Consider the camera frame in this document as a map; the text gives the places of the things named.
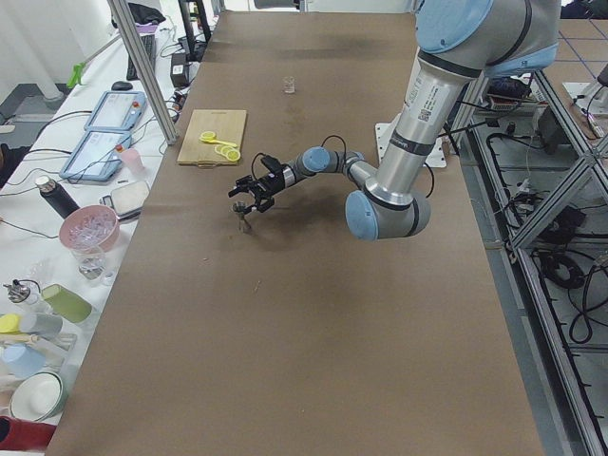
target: white mounting plate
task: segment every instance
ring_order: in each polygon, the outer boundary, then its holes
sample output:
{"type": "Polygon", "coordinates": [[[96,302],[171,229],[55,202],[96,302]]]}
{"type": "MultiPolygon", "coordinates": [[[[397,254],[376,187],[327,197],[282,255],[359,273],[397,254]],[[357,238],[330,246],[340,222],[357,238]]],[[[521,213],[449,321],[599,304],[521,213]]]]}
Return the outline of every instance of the white mounting plate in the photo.
{"type": "MultiPolygon", "coordinates": [[[[390,135],[392,134],[392,130],[399,120],[399,116],[400,114],[397,114],[391,123],[376,124],[376,150],[378,152],[378,160],[380,162],[382,161],[384,153],[387,150],[390,135]]],[[[433,150],[430,152],[430,154],[428,154],[426,162],[431,168],[445,168],[447,166],[442,143],[441,138],[438,138],[435,142],[433,150]]]]}
{"type": "MultiPolygon", "coordinates": [[[[572,99],[575,99],[582,94],[583,90],[589,86],[589,84],[590,83],[563,83],[563,88],[566,89],[566,92],[568,92],[568,95],[570,95],[572,99]]],[[[579,107],[584,107],[586,109],[587,103],[589,102],[580,103],[579,107]]],[[[608,116],[608,109],[599,107],[595,101],[591,103],[589,112],[594,116],[608,116]]]]}

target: black keyboard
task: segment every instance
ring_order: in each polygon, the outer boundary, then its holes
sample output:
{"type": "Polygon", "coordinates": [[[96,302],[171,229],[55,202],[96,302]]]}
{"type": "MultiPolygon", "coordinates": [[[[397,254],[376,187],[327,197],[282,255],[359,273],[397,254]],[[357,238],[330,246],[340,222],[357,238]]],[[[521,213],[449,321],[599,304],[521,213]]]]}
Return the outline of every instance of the black keyboard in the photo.
{"type": "MultiPolygon", "coordinates": [[[[154,35],[140,35],[142,38],[143,48],[145,49],[145,53],[148,54],[148,59],[150,59],[150,65],[152,65],[152,70],[154,71],[154,64],[156,63],[156,40],[154,35]]],[[[133,65],[133,61],[129,57],[129,63],[126,68],[126,80],[133,81],[134,79],[139,79],[137,77],[137,70],[133,65]]]]}

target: wooden cutting board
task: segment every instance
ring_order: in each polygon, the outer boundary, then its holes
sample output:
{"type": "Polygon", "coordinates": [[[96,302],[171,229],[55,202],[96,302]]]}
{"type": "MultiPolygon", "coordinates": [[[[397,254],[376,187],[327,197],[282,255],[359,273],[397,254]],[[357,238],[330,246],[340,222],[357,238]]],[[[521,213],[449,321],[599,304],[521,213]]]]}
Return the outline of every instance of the wooden cutting board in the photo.
{"type": "Polygon", "coordinates": [[[238,164],[240,161],[228,161],[218,154],[215,144],[200,141],[200,134],[203,131],[215,131],[219,140],[236,143],[240,150],[246,119],[246,110],[195,109],[181,145],[178,164],[238,164]]]}

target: white bowl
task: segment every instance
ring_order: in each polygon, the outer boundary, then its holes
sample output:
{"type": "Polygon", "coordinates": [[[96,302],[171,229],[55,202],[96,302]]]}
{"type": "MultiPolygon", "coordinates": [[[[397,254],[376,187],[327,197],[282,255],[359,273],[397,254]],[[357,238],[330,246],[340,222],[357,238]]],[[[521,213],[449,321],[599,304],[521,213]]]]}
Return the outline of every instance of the white bowl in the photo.
{"type": "Polygon", "coordinates": [[[42,421],[59,413],[66,397],[66,389],[59,375],[39,372],[15,390],[10,399],[10,414],[22,420],[42,421]]]}

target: black thermos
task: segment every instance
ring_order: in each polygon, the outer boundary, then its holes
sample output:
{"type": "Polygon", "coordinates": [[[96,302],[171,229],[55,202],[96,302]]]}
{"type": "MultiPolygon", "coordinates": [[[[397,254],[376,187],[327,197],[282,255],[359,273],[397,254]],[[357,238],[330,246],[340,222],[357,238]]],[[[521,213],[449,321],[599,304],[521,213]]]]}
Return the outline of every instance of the black thermos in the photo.
{"type": "Polygon", "coordinates": [[[36,178],[36,186],[40,189],[40,196],[48,201],[48,204],[57,211],[64,219],[76,209],[79,209],[76,201],[60,183],[49,176],[36,178]]]}

